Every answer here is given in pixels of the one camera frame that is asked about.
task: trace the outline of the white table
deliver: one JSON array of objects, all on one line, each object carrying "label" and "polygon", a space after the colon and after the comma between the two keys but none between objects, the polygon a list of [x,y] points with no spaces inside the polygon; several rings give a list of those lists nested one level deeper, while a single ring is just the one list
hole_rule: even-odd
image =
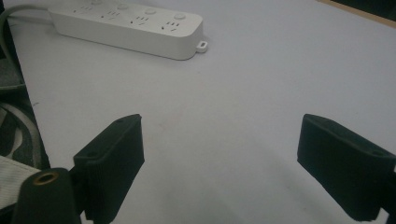
[{"label": "white table", "polygon": [[146,163],[114,223],[356,223],[296,161],[302,117],[396,153],[395,29],[314,0],[134,2],[203,16],[208,52],[173,61],[58,35],[46,12],[11,20],[53,167],[139,113]]}]

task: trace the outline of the white cable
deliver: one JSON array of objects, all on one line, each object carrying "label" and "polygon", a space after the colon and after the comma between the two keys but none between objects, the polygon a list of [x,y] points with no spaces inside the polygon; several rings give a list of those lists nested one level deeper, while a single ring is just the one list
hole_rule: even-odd
[{"label": "white cable", "polygon": [[[22,74],[20,72],[20,69],[17,66],[17,63],[13,60],[11,54],[9,53],[9,49],[7,47],[6,44],[6,39],[4,37],[4,26],[6,24],[7,18],[10,14],[16,12],[16,11],[21,11],[21,10],[27,10],[27,9],[36,9],[36,10],[47,10],[48,7],[46,6],[40,6],[40,5],[32,5],[32,4],[24,4],[24,5],[18,5],[15,7],[10,7],[7,8],[1,15],[0,15],[0,47],[3,50],[4,54],[6,55],[6,58],[9,62],[9,64],[11,65],[11,67],[13,68],[13,70],[15,71],[15,73],[20,77],[21,80],[23,80],[22,78]],[[0,93],[1,91],[15,91],[21,88],[24,88],[25,85],[19,84],[19,85],[14,85],[14,86],[6,86],[6,87],[0,87]]]}]

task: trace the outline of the white power strip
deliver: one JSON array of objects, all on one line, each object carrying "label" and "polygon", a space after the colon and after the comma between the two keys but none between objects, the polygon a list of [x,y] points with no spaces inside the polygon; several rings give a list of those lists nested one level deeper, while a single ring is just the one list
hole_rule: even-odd
[{"label": "white power strip", "polygon": [[202,17],[120,0],[63,0],[49,8],[56,30],[175,60],[206,52]]}]

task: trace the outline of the mounting hole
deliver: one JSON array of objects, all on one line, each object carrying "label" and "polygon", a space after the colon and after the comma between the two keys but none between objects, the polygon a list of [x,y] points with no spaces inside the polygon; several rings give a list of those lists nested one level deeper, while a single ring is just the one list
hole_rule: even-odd
[{"label": "mounting hole", "polygon": [[47,172],[36,177],[33,184],[37,186],[46,185],[56,180],[58,176],[57,172]]},{"label": "mounting hole", "polygon": [[197,52],[205,53],[206,51],[207,51],[207,42],[206,41],[199,42],[197,46]]}]

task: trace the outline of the brass insert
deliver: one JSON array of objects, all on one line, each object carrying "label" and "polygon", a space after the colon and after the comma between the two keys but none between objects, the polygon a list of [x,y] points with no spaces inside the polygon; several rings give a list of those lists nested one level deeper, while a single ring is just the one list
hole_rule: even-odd
[{"label": "brass insert", "polygon": [[56,180],[58,176],[57,172],[46,172],[36,177],[33,184],[37,186],[46,185]]}]

